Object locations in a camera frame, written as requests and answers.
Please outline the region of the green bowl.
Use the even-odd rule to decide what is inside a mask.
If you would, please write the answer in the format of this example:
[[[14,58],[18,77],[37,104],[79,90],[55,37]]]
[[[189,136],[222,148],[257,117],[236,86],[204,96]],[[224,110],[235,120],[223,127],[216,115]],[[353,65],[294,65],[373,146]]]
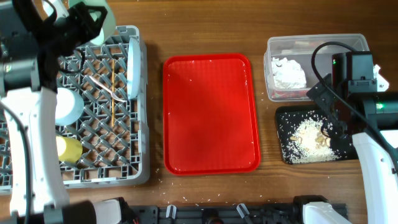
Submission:
[[[105,41],[114,34],[116,29],[116,19],[114,14],[106,2],[106,0],[69,0],[68,6],[72,7],[79,2],[84,2],[87,6],[104,6],[107,10],[107,15],[105,17],[104,23],[102,25],[101,31],[97,37],[90,41],[93,45],[102,45]]]

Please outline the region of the white napkin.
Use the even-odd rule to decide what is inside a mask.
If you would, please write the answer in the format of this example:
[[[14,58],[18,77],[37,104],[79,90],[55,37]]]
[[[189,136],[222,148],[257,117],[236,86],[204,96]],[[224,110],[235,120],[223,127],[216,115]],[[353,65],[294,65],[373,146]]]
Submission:
[[[306,88],[307,80],[301,65],[295,60],[272,58],[274,84],[280,89]]]

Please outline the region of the large light blue plate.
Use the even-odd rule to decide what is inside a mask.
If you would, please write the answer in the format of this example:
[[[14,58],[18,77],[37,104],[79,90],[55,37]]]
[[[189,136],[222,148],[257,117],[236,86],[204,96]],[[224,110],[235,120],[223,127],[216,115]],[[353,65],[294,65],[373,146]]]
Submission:
[[[129,39],[127,52],[127,96],[131,100],[138,95],[141,75],[141,48],[139,42]]]

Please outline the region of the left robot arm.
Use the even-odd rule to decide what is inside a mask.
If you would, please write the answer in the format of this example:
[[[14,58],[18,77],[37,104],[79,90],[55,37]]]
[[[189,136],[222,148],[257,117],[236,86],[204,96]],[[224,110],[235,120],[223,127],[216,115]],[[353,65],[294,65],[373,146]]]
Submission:
[[[9,130],[11,223],[95,223],[91,202],[70,204],[55,137],[59,58],[97,38],[109,9],[79,2],[41,18],[32,1],[1,3],[1,109]]]

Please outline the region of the leftover rice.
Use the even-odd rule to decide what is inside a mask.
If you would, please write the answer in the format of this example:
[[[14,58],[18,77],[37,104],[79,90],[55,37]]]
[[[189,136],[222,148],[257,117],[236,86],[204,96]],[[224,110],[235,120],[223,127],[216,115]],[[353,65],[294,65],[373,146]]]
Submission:
[[[283,112],[275,118],[284,162],[294,165],[341,158],[332,150],[331,138],[321,133],[325,117],[320,111]]]

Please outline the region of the yellow cup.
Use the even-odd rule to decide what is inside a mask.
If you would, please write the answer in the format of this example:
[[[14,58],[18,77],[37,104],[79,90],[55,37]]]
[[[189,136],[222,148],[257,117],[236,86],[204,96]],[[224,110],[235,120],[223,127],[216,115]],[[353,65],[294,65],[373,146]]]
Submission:
[[[83,153],[83,146],[77,139],[57,136],[56,143],[59,161],[75,163]]]

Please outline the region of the small light blue bowl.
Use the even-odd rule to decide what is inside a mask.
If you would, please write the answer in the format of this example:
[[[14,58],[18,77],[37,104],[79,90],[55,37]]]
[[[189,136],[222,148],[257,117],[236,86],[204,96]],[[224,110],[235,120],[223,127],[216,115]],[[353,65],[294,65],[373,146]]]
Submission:
[[[84,101],[77,92],[67,88],[58,88],[57,91],[55,124],[67,126],[80,118],[84,109]]]

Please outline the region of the wooden chopstick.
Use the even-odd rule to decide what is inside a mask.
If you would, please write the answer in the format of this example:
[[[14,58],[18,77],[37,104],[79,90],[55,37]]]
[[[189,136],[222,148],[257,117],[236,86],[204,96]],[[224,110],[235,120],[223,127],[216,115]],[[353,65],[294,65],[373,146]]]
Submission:
[[[111,96],[112,96],[112,103],[111,103],[111,112],[112,112],[112,117],[111,117],[111,124],[112,124],[112,128],[114,128],[115,125],[115,99],[114,99],[114,79],[115,79],[115,74],[114,74],[114,69],[115,69],[115,60],[112,59],[112,74],[111,74],[111,81],[112,81],[112,85],[111,85]]]

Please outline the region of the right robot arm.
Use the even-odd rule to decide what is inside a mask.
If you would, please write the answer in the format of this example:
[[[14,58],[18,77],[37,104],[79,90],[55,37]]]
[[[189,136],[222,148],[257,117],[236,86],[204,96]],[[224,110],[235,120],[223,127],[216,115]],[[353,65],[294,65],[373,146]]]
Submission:
[[[397,223],[397,93],[380,75],[345,79],[339,96],[331,76],[307,96],[337,129],[335,139],[351,140],[363,174],[368,223]]]

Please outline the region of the white plastic fork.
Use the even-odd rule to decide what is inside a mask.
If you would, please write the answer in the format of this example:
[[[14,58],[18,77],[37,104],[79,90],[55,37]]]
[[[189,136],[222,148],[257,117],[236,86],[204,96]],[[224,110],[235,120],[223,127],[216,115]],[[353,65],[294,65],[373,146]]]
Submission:
[[[95,85],[97,85],[97,86],[101,87],[103,90],[107,91],[107,92],[110,94],[110,96],[112,97],[112,99],[114,99],[114,100],[116,100],[116,101],[119,101],[119,102],[122,102],[122,103],[125,103],[125,102],[126,102],[126,100],[119,98],[112,90],[110,90],[109,88],[105,87],[100,81],[98,81],[98,80],[95,79],[94,77],[89,76],[88,78],[89,78]]]

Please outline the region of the red snack wrapper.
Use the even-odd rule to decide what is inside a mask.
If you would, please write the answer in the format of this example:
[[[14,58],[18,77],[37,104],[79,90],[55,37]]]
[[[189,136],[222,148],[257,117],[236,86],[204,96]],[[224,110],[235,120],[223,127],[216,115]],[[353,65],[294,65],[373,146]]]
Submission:
[[[274,98],[306,98],[307,90],[299,91],[277,91],[274,90]]]

